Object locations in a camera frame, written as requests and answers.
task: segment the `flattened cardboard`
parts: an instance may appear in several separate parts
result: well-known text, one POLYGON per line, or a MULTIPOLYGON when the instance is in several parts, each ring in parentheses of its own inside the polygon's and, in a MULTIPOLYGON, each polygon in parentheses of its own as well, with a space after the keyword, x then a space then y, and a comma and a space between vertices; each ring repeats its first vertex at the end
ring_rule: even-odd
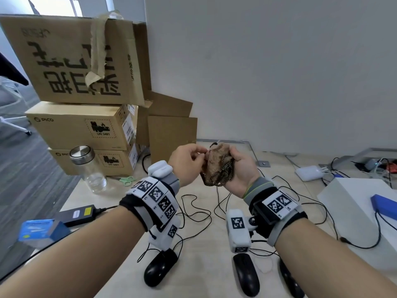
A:
POLYGON ((149 116, 151 161, 168 161, 179 146, 196 143, 197 118, 149 116))
POLYGON ((88 88, 91 18, 2 15, 0 23, 43 101, 145 106, 151 88, 146 24, 106 22, 105 79, 88 88))
MULTIPOLYGON (((97 158, 104 175, 133 175, 139 152, 134 144, 131 151, 127 150, 96 150, 97 158)), ((49 153, 67 175, 78 175, 76 165, 69 158, 68 149, 51 149, 49 153)))
POLYGON ((130 150, 135 142, 133 121, 136 119, 126 105, 67 105, 41 101, 27 110, 26 116, 52 149, 89 145, 94 150, 130 150))
POLYGON ((145 95, 153 103, 149 108, 139 107, 136 143, 149 146, 148 116, 189 117, 193 103, 152 91, 145 95))

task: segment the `stainless steel lid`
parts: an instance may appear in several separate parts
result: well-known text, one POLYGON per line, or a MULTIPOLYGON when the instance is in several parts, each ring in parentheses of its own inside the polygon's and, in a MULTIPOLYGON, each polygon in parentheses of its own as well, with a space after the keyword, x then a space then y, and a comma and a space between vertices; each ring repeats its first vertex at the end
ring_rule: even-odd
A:
POLYGON ((95 153, 88 145, 80 145, 70 151, 69 157, 74 164, 81 165, 90 162, 95 157, 95 153))

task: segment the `forearm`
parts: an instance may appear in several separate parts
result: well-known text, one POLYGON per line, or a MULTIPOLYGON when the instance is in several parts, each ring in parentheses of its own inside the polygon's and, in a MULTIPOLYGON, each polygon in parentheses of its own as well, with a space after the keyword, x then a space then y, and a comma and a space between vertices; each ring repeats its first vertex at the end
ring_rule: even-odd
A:
POLYGON ((93 297, 144 232, 136 216, 119 206, 42 252, 0 286, 0 296, 93 297))
POLYGON ((275 248, 308 297, 396 297, 397 286, 307 219, 286 227, 275 248))

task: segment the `yellow label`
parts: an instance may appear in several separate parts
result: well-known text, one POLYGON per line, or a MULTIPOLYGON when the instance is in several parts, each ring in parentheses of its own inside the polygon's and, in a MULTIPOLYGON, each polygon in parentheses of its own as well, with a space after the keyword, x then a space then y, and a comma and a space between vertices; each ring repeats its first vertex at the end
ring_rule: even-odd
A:
POLYGON ((91 209, 92 209, 92 207, 87 207, 87 208, 84 210, 84 216, 90 215, 91 209))

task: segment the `power adapter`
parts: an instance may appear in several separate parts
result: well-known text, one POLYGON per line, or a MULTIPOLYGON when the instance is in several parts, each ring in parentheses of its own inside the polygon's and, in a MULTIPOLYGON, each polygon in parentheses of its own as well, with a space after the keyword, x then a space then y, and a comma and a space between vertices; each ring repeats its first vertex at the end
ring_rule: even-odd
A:
POLYGON ((94 205, 83 206, 75 209, 60 211, 55 216, 56 220, 61 221, 68 228, 92 222, 96 217, 110 208, 95 208, 94 205))

